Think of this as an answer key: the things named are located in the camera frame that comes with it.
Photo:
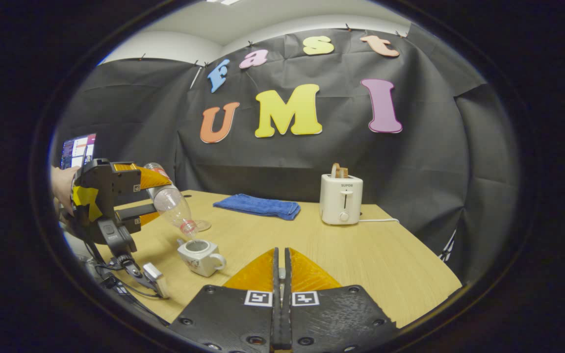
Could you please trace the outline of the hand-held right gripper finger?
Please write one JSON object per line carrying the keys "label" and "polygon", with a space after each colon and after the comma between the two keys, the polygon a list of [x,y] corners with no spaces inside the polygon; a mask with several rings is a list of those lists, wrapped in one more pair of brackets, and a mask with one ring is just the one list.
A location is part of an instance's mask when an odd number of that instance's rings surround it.
{"label": "hand-held right gripper finger", "polygon": [[281,289],[273,248],[225,286],[205,285],[170,330],[206,352],[273,352],[280,344]]}
{"label": "hand-held right gripper finger", "polygon": [[285,249],[284,326],[293,352],[367,352],[398,333],[363,286],[343,286],[304,254]]}

